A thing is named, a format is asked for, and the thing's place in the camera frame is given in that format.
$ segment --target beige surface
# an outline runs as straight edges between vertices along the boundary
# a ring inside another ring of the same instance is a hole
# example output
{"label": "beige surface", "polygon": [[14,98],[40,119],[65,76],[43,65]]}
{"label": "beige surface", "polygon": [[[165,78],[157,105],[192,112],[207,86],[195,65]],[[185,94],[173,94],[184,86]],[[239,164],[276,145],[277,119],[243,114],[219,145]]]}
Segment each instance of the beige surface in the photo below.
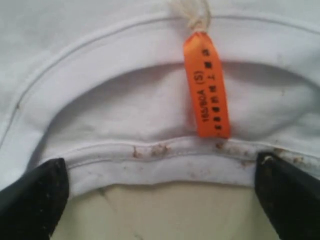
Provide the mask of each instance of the beige surface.
{"label": "beige surface", "polygon": [[72,200],[53,240],[277,240],[254,191],[226,185],[112,186]]}

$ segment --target white string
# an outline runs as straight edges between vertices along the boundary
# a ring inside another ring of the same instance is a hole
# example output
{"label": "white string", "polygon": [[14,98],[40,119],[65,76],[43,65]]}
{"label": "white string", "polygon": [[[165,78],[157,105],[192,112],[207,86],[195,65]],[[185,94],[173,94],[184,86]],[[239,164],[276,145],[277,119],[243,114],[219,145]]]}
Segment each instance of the white string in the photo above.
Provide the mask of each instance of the white string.
{"label": "white string", "polygon": [[193,32],[208,32],[211,23],[207,0],[171,0],[171,5],[187,20]]}

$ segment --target orange tag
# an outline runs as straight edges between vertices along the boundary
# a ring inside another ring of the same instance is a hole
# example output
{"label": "orange tag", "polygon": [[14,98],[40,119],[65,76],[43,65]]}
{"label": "orange tag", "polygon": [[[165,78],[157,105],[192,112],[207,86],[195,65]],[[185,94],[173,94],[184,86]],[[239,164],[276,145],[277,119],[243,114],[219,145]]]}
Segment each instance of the orange tag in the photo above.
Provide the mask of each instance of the orange tag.
{"label": "orange tag", "polygon": [[200,137],[230,137],[222,65],[204,32],[195,32],[183,46],[184,65]]}

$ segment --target white fabric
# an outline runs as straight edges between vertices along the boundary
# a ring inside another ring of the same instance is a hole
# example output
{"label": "white fabric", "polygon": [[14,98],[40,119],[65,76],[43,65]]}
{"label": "white fabric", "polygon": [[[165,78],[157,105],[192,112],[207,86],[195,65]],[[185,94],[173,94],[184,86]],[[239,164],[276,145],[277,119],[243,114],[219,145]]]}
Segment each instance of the white fabric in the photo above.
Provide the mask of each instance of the white fabric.
{"label": "white fabric", "polygon": [[0,189],[66,159],[71,195],[120,184],[253,184],[257,152],[320,176],[317,0],[212,0],[232,138],[200,139],[165,0],[0,2]]}

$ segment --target orange label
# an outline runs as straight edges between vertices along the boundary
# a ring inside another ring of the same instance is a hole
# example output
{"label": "orange label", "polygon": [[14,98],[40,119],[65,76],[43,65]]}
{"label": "orange label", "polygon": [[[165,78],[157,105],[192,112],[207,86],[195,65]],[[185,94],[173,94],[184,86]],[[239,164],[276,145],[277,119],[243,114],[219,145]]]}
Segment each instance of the orange label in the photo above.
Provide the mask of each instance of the orange label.
{"label": "orange label", "polygon": [[200,137],[230,137],[222,65],[204,32],[194,33],[183,46],[184,65]]}

